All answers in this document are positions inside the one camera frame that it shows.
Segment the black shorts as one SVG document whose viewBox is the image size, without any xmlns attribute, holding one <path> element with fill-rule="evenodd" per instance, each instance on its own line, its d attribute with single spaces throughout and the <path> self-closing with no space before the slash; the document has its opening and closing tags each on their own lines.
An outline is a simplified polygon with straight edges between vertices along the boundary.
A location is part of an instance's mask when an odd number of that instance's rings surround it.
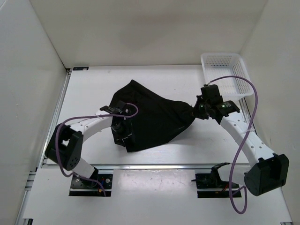
<svg viewBox="0 0 300 225">
<path fill-rule="evenodd" d="M 163 98 L 134 80 L 114 93 L 110 106 L 116 106 L 119 101 L 130 104 L 130 115 L 137 114 L 124 121 L 124 129 L 130 130 L 131 136 L 121 139 L 112 131 L 114 143 L 125 147 L 127 152 L 166 144 L 195 120 L 188 103 Z"/>
</svg>

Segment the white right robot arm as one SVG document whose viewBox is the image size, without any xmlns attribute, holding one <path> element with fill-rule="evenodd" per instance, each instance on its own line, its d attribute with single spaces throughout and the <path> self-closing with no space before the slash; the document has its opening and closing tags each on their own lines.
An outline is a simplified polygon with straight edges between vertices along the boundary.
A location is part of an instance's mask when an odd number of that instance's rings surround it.
<svg viewBox="0 0 300 225">
<path fill-rule="evenodd" d="M 284 154 L 276 154 L 248 128 L 233 101 L 217 101 L 211 105 L 202 96 L 197 96 L 193 116 L 202 120 L 214 119 L 239 145 L 249 163 L 249 166 L 234 169 L 231 168 L 233 163 L 213 166 L 210 172 L 212 185 L 220 188 L 232 181 L 245 186 L 252 195 L 259 196 L 286 184 L 289 159 Z"/>
</svg>

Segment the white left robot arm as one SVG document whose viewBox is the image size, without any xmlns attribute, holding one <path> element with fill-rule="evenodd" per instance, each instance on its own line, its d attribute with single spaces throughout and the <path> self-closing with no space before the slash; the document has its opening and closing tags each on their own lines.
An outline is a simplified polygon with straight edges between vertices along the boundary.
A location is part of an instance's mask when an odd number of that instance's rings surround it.
<svg viewBox="0 0 300 225">
<path fill-rule="evenodd" d="M 136 105 L 118 101 L 115 106 L 101 107 L 92 116 L 69 118 L 56 126 L 45 156 L 59 165 L 65 177 L 76 176 L 92 188 L 100 183 L 98 169 L 81 157 L 83 143 L 102 130 L 111 128 L 117 141 L 124 144 L 133 137 L 130 119 L 138 112 Z"/>
</svg>

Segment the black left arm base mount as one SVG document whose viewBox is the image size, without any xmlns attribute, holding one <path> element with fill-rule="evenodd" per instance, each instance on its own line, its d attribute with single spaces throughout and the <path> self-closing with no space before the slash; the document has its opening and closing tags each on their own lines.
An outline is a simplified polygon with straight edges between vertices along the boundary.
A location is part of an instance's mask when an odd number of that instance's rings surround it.
<svg viewBox="0 0 300 225">
<path fill-rule="evenodd" d="M 97 182 L 85 180 L 78 176 L 71 179 L 69 196 L 110 197 L 112 194 L 113 174 L 99 173 Z"/>
</svg>

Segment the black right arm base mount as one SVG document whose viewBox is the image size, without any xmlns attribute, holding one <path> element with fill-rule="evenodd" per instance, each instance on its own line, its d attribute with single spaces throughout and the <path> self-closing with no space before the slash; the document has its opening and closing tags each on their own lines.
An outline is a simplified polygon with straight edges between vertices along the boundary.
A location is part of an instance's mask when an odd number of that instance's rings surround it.
<svg viewBox="0 0 300 225">
<path fill-rule="evenodd" d="M 230 163 L 220 163 L 211 168 L 210 173 L 196 173 L 191 180 L 196 183 L 197 198 L 229 198 L 229 182 L 220 178 L 218 169 Z"/>
</svg>

